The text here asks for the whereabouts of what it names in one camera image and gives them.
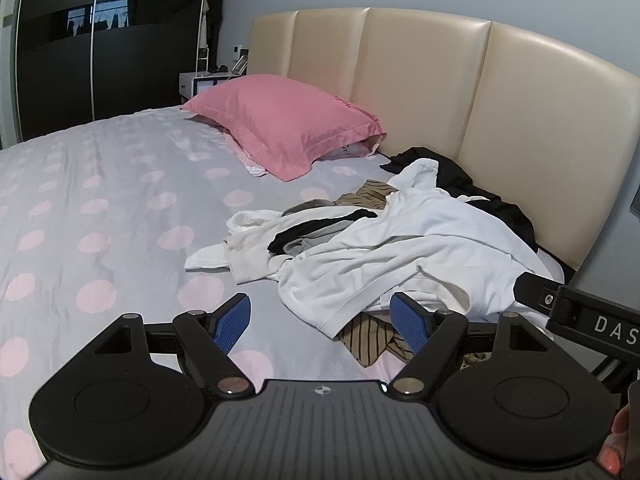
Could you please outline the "person's right hand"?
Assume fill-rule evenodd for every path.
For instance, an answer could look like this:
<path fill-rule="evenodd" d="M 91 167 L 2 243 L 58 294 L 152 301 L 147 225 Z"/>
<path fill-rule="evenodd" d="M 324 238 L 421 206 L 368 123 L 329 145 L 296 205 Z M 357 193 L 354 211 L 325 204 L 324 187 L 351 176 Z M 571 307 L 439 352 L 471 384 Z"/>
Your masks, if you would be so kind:
<path fill-rule="evenodd" d="M 614 417 L 611 433 L 605 439 L 598 455 L 600 466 L 618 478 L 624 469 L 628 444 L 629 405 L 625 405 Z"/>

